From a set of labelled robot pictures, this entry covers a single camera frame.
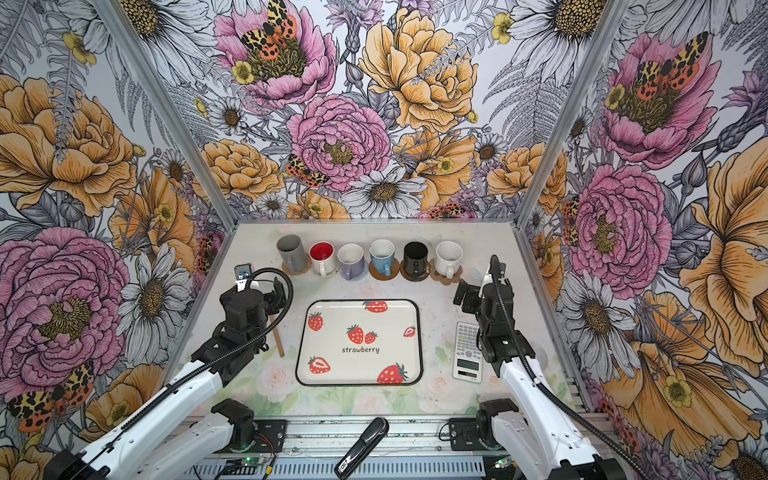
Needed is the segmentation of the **woven rattan coaster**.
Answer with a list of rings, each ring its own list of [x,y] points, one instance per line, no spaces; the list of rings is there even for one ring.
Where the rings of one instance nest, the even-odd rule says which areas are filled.
[[[292,268],[287,263],[282,262],[281,270],[289,276],[300,276],[309,272],[312,268],[312,262],[310,259],[306,259],[302,268]]]

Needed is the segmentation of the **grey mug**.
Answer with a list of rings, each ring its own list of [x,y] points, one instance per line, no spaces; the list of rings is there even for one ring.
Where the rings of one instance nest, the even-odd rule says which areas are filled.
[[[302,268],[308,255],[303,247],[302,240],[298,235],[288,234],[282,236],[276,244],[282,262],[287,263],[292,268]]]

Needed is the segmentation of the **cork paw print coaster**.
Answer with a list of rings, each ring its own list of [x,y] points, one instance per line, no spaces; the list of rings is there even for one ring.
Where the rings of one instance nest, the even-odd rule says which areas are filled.
[[[430,274],[429,274],[429,277],[430,277],[432,280],[434,280],[434,281],[437,281],[437,282],[441,283],[441,284],[442,284],[442,285],[444,285],[444,286],[448,286],[448,285],[451,285],[451,284],[457,284],[457,283],[459,283],[459,282],[460,282],[460,280],[461,280],[461,276],[462,276],[462,274],[463,274],[463,268],[462,268],[462,267],[459,267],[459,268],[458,268],[458,270],[457,270],[457,272],[456,272],[456,273],[454,273],[454,274],[453,274],[453,276],[452,276],[451,278],[448,278],[448,277],[446,277],[446,276],[443,276],[443,275],[441,275],[441,274],[440,274],[440,273],[437,271],[437,269],[436,269],[436,267],[434,266],[434,263],[433,263],[433,262],[431,262],[431,263],[430,263]]]

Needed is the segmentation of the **red inside white mug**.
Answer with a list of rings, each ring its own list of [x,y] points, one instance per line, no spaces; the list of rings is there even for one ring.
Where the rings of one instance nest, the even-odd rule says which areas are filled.
[[[319,277],[329,277],[337,271],[337,259],[334,246],[327,241],[314,243],[309,249],[312,271]]]

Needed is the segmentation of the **white mug purple handle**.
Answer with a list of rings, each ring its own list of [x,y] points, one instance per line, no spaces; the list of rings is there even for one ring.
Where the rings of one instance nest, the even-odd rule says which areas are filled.
[[[360,278],[366,269],[366,261],[363,248],[354,243],[343,245],[337,252],[339,273],[346,281],[354,281]]]

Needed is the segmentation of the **black mug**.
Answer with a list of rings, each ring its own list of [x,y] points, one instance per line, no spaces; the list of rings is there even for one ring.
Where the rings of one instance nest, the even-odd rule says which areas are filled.
[[[403,250],[402,264],[412,276],[420,275],[428,264],[428,247],[418,241],[408,242]]]

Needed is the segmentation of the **scratched brown wooden coaster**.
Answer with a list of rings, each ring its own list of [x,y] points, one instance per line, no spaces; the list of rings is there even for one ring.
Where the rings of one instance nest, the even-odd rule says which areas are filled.
[[[405,268],[405,266],[404,266],[403,264],[401,264],[401,265],[400,265],[400,268],[399,268],[399,274],[400,274],[400,275],[401,275],[401,276],[402,276],[402,277],[403,277],[405,280],[407,280],[407,281],[409,281],[409,282],[421,282],[421,281],[423,281],[423,280],[427,279],[427,278],[428,278],[428,277],[431,275],[431,264],[430,264],[430,263],[428,263],[428,264],[426,265],[426,268],[425,268],[425,270],[424,270],[424,271],[423,271],[423,272],[422,272],[420,275],[417,275],[417,276],[412,276],[412,275],[410,275],[410,274],[408,273],[407,269]]]

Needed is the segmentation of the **plain brown wooden coaster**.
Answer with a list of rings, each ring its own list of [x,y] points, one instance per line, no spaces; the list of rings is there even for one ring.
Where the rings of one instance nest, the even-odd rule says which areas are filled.
[[[385,275],[381,272],[379,272],[375,265],[370,262],[369,263],[369,273],[370,275],[377,281],[390,281],[396,278],[400,273],[400,262],[397,259],[393,260],[393,263],[391,265],[391,272],[389,275]]]

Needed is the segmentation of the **white mug blue handle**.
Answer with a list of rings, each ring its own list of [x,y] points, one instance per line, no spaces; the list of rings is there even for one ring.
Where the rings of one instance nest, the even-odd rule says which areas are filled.
[[[387,239],[378,239],[372,242],[370,249],[371,262],[376,269],[389,275],[395,255],[395,245]]]

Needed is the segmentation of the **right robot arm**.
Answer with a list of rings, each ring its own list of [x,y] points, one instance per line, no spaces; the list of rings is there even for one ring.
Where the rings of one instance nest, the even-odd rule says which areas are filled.
[[[492,255],[482,284],[461,281],[454,298],[475,317],[476,346],[506,391],[483,401],[465,428],[484,448],[506,451],[525,479],[626,479],[626,452],[549,387],[515,327],[514,292],[504,274]]]

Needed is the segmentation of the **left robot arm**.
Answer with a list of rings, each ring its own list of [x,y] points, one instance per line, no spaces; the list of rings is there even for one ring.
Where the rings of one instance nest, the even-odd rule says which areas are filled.
[[[174,430],[216,395],[257,355],[287,315],[294,286],[282,270],[251,272],[220,297],[225,319],[179,373],[125,421],[81,451],[62,450],[45,466],[46,479],[174,479],[209,454],[244,451],[257,437],[253,411],[232,399],[180,435]]]

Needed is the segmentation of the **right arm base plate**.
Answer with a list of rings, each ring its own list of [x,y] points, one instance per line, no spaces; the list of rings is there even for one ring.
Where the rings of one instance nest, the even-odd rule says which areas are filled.
[[[482,441],[478,422],[474,418],[450,418],[448,442],[452,451],[491,451]]]

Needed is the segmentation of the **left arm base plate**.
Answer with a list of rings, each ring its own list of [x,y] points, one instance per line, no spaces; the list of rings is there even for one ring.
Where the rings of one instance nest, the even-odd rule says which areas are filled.
[[[288,422],[282,419],[239,421],[228,443],[215,454],[280,453],[283,451]]]

